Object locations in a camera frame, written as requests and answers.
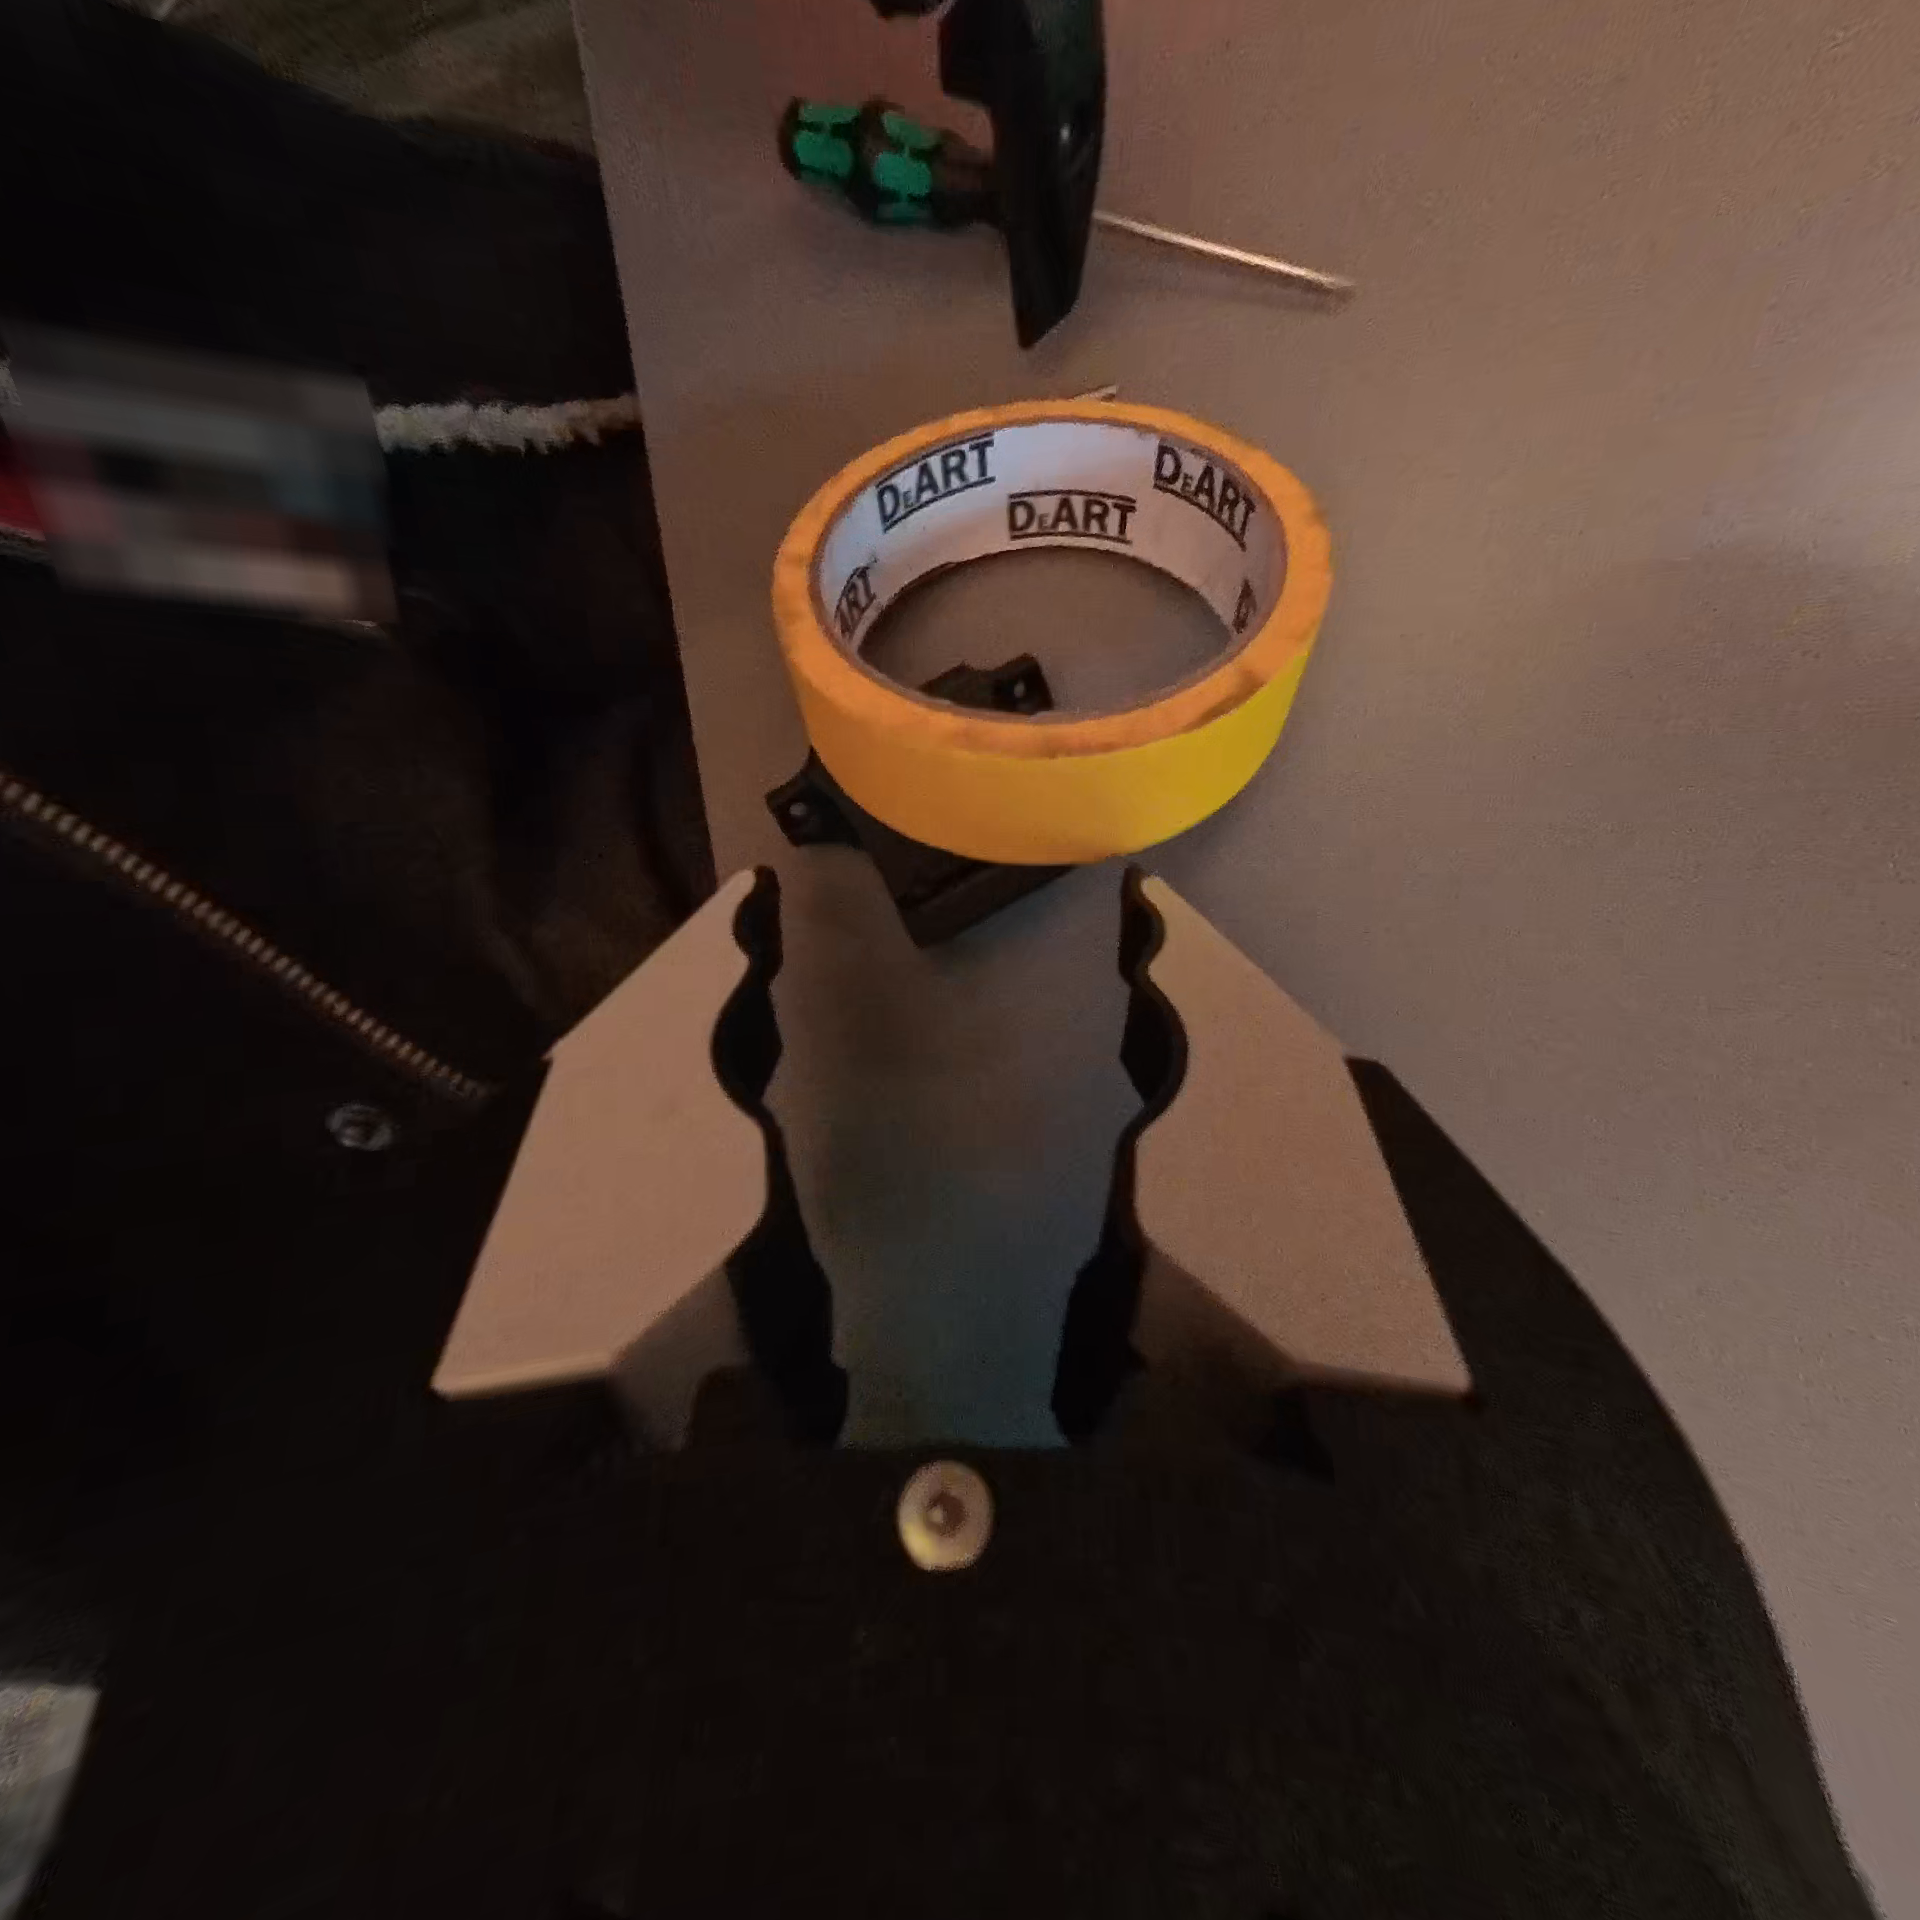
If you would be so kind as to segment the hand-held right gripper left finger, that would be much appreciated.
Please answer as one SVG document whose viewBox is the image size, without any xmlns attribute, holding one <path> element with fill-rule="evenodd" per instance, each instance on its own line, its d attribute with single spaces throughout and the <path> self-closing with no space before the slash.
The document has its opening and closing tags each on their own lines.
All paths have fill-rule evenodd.
<svg viewBox="0 0 1920 1920">
<path fill-rule="evenodd" d="M 604 1385 L 653 1448 L 712 1376 L 833 1447 L 848 1374 L 767 1093 L 782 1063 L 782 887 L 722 879 L 550 1046 L 436 1368 L 439 1399 Z"/>
</svg>

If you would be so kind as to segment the black plastic bracket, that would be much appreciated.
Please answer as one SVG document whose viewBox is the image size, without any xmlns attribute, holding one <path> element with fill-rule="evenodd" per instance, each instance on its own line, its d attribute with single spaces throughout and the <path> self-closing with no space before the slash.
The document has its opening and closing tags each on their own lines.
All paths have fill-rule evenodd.
<svg viewBox="0 0 1920 1920">
<path fill-rule="evenodd" d="M 920 688 L 961 708 L 1036 716 L 1053 705 L 1041 662 L 1025 654 L 996 665 L 957 662 Z M 982 861 L 920 843 L 855 805 L 816 751 L 762 801 L 792 847 L 852 847 L 876 869 L 897 919 L 919 948 L 945 943 L 1031 899 L 1066 867 Z"/>
</svg>

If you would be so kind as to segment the green handled screwdriver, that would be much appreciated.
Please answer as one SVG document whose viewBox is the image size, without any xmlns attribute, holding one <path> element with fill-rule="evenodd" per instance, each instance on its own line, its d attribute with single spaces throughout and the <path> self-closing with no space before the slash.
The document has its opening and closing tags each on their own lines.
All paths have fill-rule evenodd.
<svg viewBox="0 0 1920 1920">
<path fill-rule="evenodd" d="M 968 227 L 1008 231 L 991 157 L 957 132 L 929 128 L 879 97 L 858 105 L 792 97 L 778 124 L 776 148 L 792 179 L 829 190 L 868 223 L 943 233 Z M 1089 221 L 1157 249 L 1257 272 L 1298 292 L 1343 299 L 1358 291 L 1356 280 L 1329 272 L 1108 207 L 1092 207 Z"/>
</svg>

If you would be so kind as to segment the black curved plastic part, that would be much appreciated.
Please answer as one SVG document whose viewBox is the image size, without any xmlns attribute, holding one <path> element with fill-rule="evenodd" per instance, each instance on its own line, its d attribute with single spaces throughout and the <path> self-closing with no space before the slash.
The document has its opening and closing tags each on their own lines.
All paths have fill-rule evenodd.
<svg viewBox="0 0 1920 1920">
<path fill-rule="evenodd" d="M 938 28 L 949 97 L 986 115 L 1014 335 L 1066 320 L 1087 261 L 1108 103 L 1098 1 L 952 1 Z"/>
</svg>

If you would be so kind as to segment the grey desk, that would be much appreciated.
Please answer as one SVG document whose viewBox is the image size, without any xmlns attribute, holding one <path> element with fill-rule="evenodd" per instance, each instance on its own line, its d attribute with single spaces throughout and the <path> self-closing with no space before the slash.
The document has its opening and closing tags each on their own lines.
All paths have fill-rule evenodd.
<svg viewBox="0 0 1920 1920">
<path fill-rule="evenodd" d="M 1014 344 L 986 233 L 796 188 L 784 101 L 957 125 L 870 5 L 577 5 L 711 846 L 775 859 L 778 1081 L 858 1432 L 1041 1437 L 1118 1070 L 1118 871 L 913 951 L 792 853 L 786 523 L 934 415 L 1105 381 L 1316 494 L 1280 751 L 1148 859 L 1386 1064 L 1712 1477 L 1914 1915 L 1914 5 L 1108 5 L 1108 204 Z"/>
</svg>

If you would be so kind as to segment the yellow masking tape roll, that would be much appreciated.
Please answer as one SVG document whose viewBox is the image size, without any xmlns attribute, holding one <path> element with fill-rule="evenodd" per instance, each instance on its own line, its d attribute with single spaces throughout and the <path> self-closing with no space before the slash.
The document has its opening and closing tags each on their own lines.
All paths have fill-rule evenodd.
<svg viewBox="0 0 1920 1920">
<path fill-rule="evenodd" d="M 1221 654 L 1152 702 L 1039 717 L 863 657 L 911 588 L 1052 548 L 1168 576 Z M 960 857 L 1084 867 L 1189 831 L 1262 773 L 1333 579 L 1319 502 L 1257 444 L 1133 400 L 1020 400 L 913 424 L 821 484 L 776 548 L 772 624 L 807 742 L 855 805 Z"/>
</svg>

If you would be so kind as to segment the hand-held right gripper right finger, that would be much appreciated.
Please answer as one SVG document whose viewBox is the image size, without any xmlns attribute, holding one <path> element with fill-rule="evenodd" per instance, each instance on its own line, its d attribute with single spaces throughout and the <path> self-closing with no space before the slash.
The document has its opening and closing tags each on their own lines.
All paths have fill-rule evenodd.
<svg viewBox="0 0 1920 1920">
<path fill-rule="evenodd" d="M 1135 1385 L 1260 1444 L 1314 1388 L 1468 1407 L 1470 1361 L 1343 1046 L 1137 867 L 1118 974 L 1135 1111 L 1062 1311 L 1062 1437 L 1089 1441 Z"/>
</svg>

